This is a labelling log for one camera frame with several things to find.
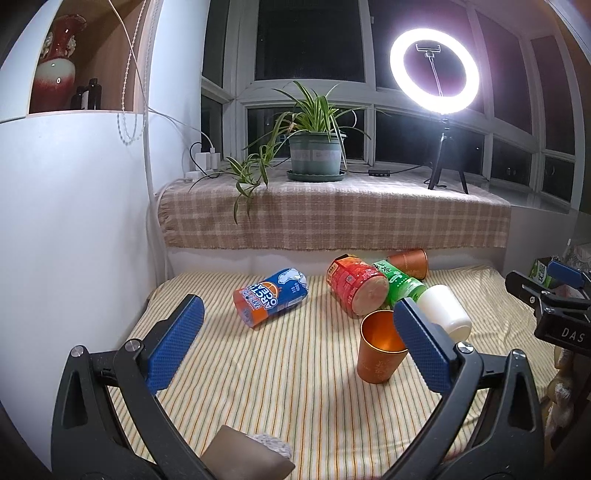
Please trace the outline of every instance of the white cable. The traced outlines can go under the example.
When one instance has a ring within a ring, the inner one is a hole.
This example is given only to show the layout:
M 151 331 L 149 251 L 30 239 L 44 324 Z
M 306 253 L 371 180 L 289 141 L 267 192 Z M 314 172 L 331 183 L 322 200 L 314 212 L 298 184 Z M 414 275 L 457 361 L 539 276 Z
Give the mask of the white cable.
M 125 23 L 123 22 L 123 19 L 119 15 L 119 12 L 117 11 L 117 9 L 115 8 L 115 6 L 113 5 L 113 2 L 111 0 L 107 0 L 107 1 L 109 2 L 109 5 L 111 6 L 111 9 L 115 13 L 115 15 L 117 15 L 117 19 L 119 20 L 119 22 L 121 23 L 121 26 L 123 26 L 123 29 L 125 31 L 125 38 L 127 38 L 127 42 L 129 44 L 129 48 L 130 48 L 130 53 L 131 53 L 132 58 L 134 59 L 135 71 L 136 71 L 137 76 L 138 76 L 138 83 L 139 83 L 139 87 L 140 87 L 141 92 L 142 92 L 142 96 L 144 97 L 144 105 L 145 105 L 145 107 L 148 109 L 149 112 L 156 113 L 157 115 L 160 115 L 160 116 L 163 116 L 165 118 L 168 118 L 169 120 L 171 120 L 173 122 L 176 122 L 178 124 L 184 125 L 185 127 L 189 127 L 191 129 L 195 130 L 196 132 L 202 134 L 205 138 L 207 138 L 207 141 L 209 142 L 209 145 L 211 146 L 211 148 L 215 148 L 213 146 L 212 140 L 205 133 L 203 133 L 201 130 L 199 130 L 198 128 L 195 128 L 192 125 L 189 125 L 189 124 L 186 124 L 184 122 L 181 122 L 180 120 L 178 120 L 175 117 L 172 117 L 170 115 L 167 115 L 166 113 L 159 112 L 159 111 L 153 109 L 152 107 L 150 107 L 148 105 L 146 93 L 145 93 L 145 90 L 144 90 L 144 85 L 143 85 L 142 80 L 141 80 L 140 75 L 139 75 L 139 64 L 138 64 L 138 59 L 135 56 L 134 44 L 131 41 L 131 38 L 129 37 L 129 32 L 127 31 L 127 28 L 125 26 Z
M 169 184 L 167 184 L 162 189 L 162 191 L 161 191 L 161 193 L 160 193 L 160 195 L 158 197 L 158 200 L 156 200 L 155 193 L 154 193 L 154 183 L 153 183 L 153 180 L 152 180 L 152 166 L 151 166 L 151 159 L 150 159 L 150 132 L 149 132 L 149 126 L 148 126 L 148 121 L 147 121 L 147 119 L 148 119 L 148 113 L 147 112 L 152 112 L 152 113 L 155 113 L 157 115 L 161 115 L 161 116 L 163 116 L 163 117 L 165 117 L 165 118 L 167 118 L 167 119 L 169 119 L 169 120 L 171 120 L 173 122 L 182 124 L 182 125 L 184 125 L 186 127 L 189 127 L 191 129 L 197 131 L 198 133 L 202 134 L 205 138 L 207 138 L 207 141 L 209 142 L 210 147 L 211 147 L 210 151 L 212 153 L 215 152 L 215 148 L 213 146 L 212 140 L 205 133 L 203 133 L 201 130 L 199 130 L 198 128 L 195 128 L 192 125 L 187 125 L 184 122 L 181 122 L 180 120 L 175 119 L 174 117 L 172 117 L 170 115 L 166 115 L 165 113 L 159 112 L 159 111 L 151 108 L 148 105 L 148 95 L 149 95 L 149 93 L 146 91 L 146 89 L 144 89 L 144 84 L 142 82 L 141 75 L 140 75 L 140 72 L 139 72 L 138 60 L 137 60 L 136 55 L 135 55 L 135 52 L 134 52 L 134 44 L 135 44 L 135 40 L 136 40 L 136 37 L 137 37 L 137 32 L 138 32 L 138 29 L 139 29 L 139 24 L 140 24 L 140 21 L 141 21 L 141 15 L 142 15 L 142 12 L 144 10 L 145 3 L 146 3 L 145 0 L 144 0 L 143 5 L 142 5 L 140 14 L 139 14 L 138 22 L 136 24 L 133 41 L 130 39 L 129 32 L 127 30 L 127 27 L 125 26 L 125 22 L 123 21 L 123 19 L 121 18 L 119 12 L 117 11 L 117 9 L 115 8 L 115 6 L 113 5 L 113 2 L 111 0 L 107 0 L 107 1 L 109 2 L 109 5 L 111 6 L 111 9 L 115 13 L 117 19 L 119 20 L 119 23 L 121 23 L 121 26 L 124 29 L 125 37 L 127 38 L 127 42 L 129 44 L 129 54 L 134 59 L 135 71 L 136 71 L 136 74 L 137 74 L 138 83 L 139 83 L 139 87 L 140 87 L 140 90 L 141 90 L 141 93 L 142 93 L 142 98 L 144 100 L 144 106 L 145 106 L 145 110 L 146 110 L 144 112 L 144 119 L 143 119 L 143 122 L 142 122 L 142 130 L 141 130 L 141 132 L 143 132 L 143 134 L 144 134 L 144 142 L 143 142 L 144 143 L 144 167 L 145 167 L 145 173 L 146 173 L 146 184 L 147 184 L 147 188 L 148 188 L 148 196 L 150 198 L 150 205 L 149 205 L 149 208 L 148 208 L 148 215 L 147 216 L 149 216 L 152 219 L 153 229 L 156 229 L 156 231 L 158 232 L 157 233 L 157 238 L 159 240 L 160 247 L 161 247 L 162 253 L 163 253 L 163 258 L 164 258 L 164 279 L 161 279 L 160 278 L 160 275 L 159 275 L 159 271 L 158 271 L 158 267 L 157 267 L 157 264 L 159 263 L 158 262 L 159 259 L 158 259 L 157 255 L 155 254 L 154 246 L 150 242 L 150 235 L 148 235 L 148 243 L 150 245 L 150 249 L 152 251 L 152 257 L 154 259 L 154 266 L 155 266 L 155 271 L 156 271 L 156 283 L 158 285 L 160 285 L 165 280 L 169 280 L 169 277 L 168 277 L 169 267 L 170 267 L 170 271 L 171 272 L 172 272 L 173 269 L 172 269 L 172 266 L 170 265 L 170 259 L 168 258 L 168 249 L 166 247 L 166 242 L 165 242 L 165 239 L 164 239 L 164 234 L 162 232 L 162 229 L 160 228 L 160 221 L 158 220 L 158 208 L 160 206 L 160 200 L 162 198 L 162 195 L 163 195 L 165 189 L 168 186 L 170 186 L 172 183 L 174 183 L 175 181 L 177 181 L 177 180 L 173 180 L 173 182 L 170 182 Z M 153 33 L 153 29 L 154 29 L 154 20 L 155 20 L 155 15 L 152 16 L 152 21 L 151 21 L 151 26 L 150 26 L 150 35 L 149 35 L 148 41 L 151 41 L 151 39 L 152 39 L 152 33 Z M 126 128 L 126 123 L 125 123 L 125 88 L 126 88 L 128 73 L 129 72 L 128 72 L 128 68 L 127 68 L 126 69 L 126 72 L 125 72 L 124 89 L 123 89 L 122 95 L 121 95 L 121 97 L 122 97 L 122 100 L 121 100 L 122 105 L 121 106 L 122 106 L 123 115 L 124 115 L 124 130 L 125 130 L 125 133 L 126 133 L 126 135 L 128 137 L 128 140 L 125 140 L 123 138 L 123 135 L 121 134 L 121 128 L 120 128 L 120 125 L 119 125 L 119 116 L 118 116 L 118 119 L 117 119 L 121 140 L 126 145 L 129 145 L 129 144 L 131 144 L 131 142 L 137 140 L 137 138 L 134 138 L 133 136 L 130 136 L 129 135 L 129 133 L 127 131 L 127 128 Z M 149 81 L 146 81 L 146 88 L 147 89 L 149 88 Z M 147 232 L 149 230 L 149 224 L 148 223 L 149 222 L 147 222 L 147 224 L 146 224 L 146 230 L 147 230 Z

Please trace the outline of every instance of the red can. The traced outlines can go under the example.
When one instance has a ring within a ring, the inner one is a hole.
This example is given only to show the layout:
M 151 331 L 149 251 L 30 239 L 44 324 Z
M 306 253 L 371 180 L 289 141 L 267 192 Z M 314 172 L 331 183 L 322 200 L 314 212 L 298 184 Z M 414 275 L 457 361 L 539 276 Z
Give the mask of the red can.
M 357 315 L 376 311 L 388 296 L 386 276 L 354 255 L 336 258 L 326 281 L 345 307 Z

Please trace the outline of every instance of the white cup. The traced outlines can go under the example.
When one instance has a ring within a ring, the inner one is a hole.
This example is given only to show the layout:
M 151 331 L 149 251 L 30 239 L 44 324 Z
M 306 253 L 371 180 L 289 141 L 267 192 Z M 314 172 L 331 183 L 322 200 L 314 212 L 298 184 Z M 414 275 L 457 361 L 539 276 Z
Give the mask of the white cup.
M 418 308 L 431 323 L 440 325 L 454 343 L 468 339 L 472 320 L 447 285 L 435 285 L 417 300 Z

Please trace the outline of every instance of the checkered tablecloth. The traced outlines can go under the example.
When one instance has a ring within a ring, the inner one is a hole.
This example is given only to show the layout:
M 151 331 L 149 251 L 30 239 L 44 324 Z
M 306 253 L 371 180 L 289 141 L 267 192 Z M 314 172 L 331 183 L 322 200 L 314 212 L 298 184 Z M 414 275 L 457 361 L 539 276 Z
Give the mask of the checkered tablecloth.
M 230 175 L 193 186 L 182 181 L 164 192 L 158 217 L 166 244 L 179 248 L 388 250 L 505 247 L 511 207 L 459 182 L 427 190 L 425 175 L 389 178 L 348 174 L 333 183 L 288 180 L 274 170 L 257 191 L 250 218 Z

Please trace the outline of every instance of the bed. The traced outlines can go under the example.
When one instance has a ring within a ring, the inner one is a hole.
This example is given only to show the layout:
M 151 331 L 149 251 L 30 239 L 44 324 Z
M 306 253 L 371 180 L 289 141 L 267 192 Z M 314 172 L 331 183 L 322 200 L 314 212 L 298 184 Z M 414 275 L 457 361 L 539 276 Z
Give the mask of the bed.
M 345 312 L 325 278 L 310 277 L 310 293 L 295 309 L 256 329 L 232 303 L 238 287 L 260 277 L 182 274 L 156 289 L 130 334 L 143 338 L 187 293 L 206 306 L 203 327 L 169 388 L 157 397 L 187 443 L 200 455 L 221 425 L 268 433 L 290 444 L 290 479 L 367 479 L 402 454 L 429 417 L 439 395 L 429 392 L 408 355 L 392 378 L 370 385 L 355 371 L 361 318 Z M 473 320 L 478 351 L 523 349 L 540 398 L 556 374 L 553 347 L 536 339 L 531 310 L 506 293 L 489 267 L 432 271 L 426 284 L 446 284 Z M 486 396 L 478 392 L 449 456 L 460 452 Z M 118 390 L 117 414 L 137 454 L 150 458 Z

